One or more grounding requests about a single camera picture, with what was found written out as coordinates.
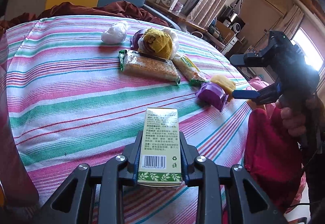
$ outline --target hand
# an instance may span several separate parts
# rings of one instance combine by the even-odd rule
[[[279,101],[277,101],[276,106],[281,109],[281,118],[283,119],[283,126],[288,129],[288,133],[293,137],[298,137],[306,133],[306,117],[301,112],[294,112],[291,108],[283,108]],[[324,118],[324,105],[320,99],[318,101],[313,96],[306,100],[306,107],[310,110],[320,108],[320,126],[325,125]]]

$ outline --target green box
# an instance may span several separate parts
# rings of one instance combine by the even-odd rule
[[[138,183],[178,186],[182,182],[177,109],[147,108]]]

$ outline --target metal screw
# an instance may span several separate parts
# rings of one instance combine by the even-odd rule
[[[196,157],[196,160],[198,160],[198,162],[205,162],[206,161],[206,157],[199,155],[198,157]]]
[[[88,168],[88,164],[86,164],[86,163],[82,163],[82,164],[78,165],[78,169],[79,169],[80,171],[84,171],[84,170],[86,170],[87,168]]]
[[[123,162],[125,160],[125,156],[124,155],[118,155],[115,157],[115,160],[117,160],[118,162]]]
[[[240,171],[241,169],[243,169],[243,167],[240,164],[236,164],[233,166],[235,171]]]

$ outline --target barcode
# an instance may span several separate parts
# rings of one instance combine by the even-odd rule
[[[166,156],[144,155],[142,157],[142,168],[166,169]]]

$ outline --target red blanket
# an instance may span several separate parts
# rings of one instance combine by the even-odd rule
[[[84,6],[76,6],[70,2],[63,2],[60,5],[56,5],[51,9],[43,11],[38,17],[35,14],[24,13],[10,21],[0,22],[0,27],[9,29],[21,23],[36,21],[41,18],[50,18],[55,16],[64,15],[102,15],[113,16],[122,18],[133,18],[144,22],[151,22],[158,25],[168,27],[167,22],[153,16],[142,8],[138,8],[127,1],[118,1],[108,4],[104,7],[88,8]]]
[[[249,116],[244,167],[284,214],[300,185],[302,156],[280,111],[275,108],[269,118],[256,109]]]

